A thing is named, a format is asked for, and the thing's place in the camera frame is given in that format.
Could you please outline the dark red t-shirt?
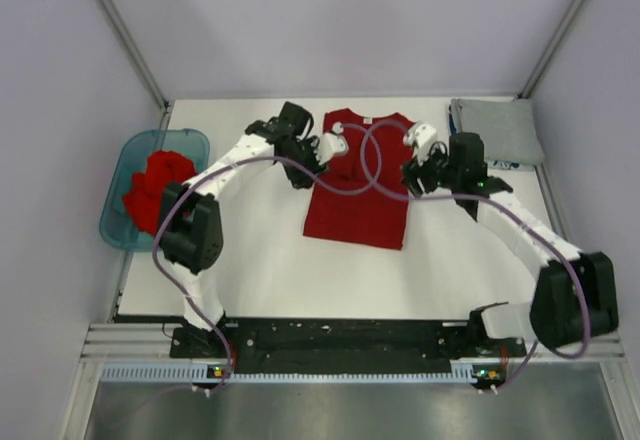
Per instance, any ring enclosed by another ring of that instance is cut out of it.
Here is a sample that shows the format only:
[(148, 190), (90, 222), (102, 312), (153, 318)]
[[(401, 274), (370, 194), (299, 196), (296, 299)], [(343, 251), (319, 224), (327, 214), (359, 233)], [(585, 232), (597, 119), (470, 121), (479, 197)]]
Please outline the dark red t-shirt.
[[(363, 117), (348, 108), (328, 112), (323, 130), (334, 124), (345, 127), (344, 137), (349, 150), (346, 155), (333, 158), (322, 179), (339, 190), (356, 190), (367, 184), (360, 162), (360, 147), (364, 131), (375, 126), (371, 135), (378, 143), (382, 169), (378, 183), (405, 195), (401, 167), (411, 159), (411, 150), (403, 144), (406, 130), (414, 123), (400, 113), (387, 117), (394, 125), (381, 125), (382, 117)], [(335, 194), (316, 185), (312, 192), (303, 234), (324, 240), (355, 243), (378, 248), (403, 248), (408, 204), (387, 197), (375, 188), (355, 196)]]

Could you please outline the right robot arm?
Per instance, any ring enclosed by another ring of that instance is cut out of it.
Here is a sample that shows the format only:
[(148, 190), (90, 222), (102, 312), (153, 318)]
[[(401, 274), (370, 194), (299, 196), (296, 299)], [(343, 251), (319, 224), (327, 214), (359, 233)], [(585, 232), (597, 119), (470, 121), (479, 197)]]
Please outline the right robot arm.
[(455, 133), (441, 142), (431, 126), (420, 124), (404, 135), (403, 142), (412, 150), (402, 167), (403, 183), (411, 194), (431, 199), (439, 188), (450, 191), (456, 204), (500, 239), (535, 281), (529, 302), (480, 308), (480, 322), (466, 332), (474, 353), (490, 355), (504, 338), (538, 341), (549, 350), (560, 350), (617, 330), (611, 259), (576, 247), (528, 211), (505, 180), (489, 174), (479, 135)]

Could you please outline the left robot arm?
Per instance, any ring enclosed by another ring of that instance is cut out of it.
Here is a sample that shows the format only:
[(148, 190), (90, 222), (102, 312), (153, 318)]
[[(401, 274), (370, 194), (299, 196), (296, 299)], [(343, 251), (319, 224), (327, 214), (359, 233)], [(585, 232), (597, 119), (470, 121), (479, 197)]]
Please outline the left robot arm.
[(249, 124), (211, 167), (163, 190), (152, 259), (181, 293), (184, 318), (196, 327), (192, 344), (205, 356), (220, 354), (227, 342), (218, 326), (224, 308), (213, 286), (205, 285), (224, 246), (222, 207), (275, 164), (293, 188), (310, 188), (330, 160), (348, 151), (343, 127), (312, 135), (312, 126), (310, 112), (285, 102), (277, 116)]

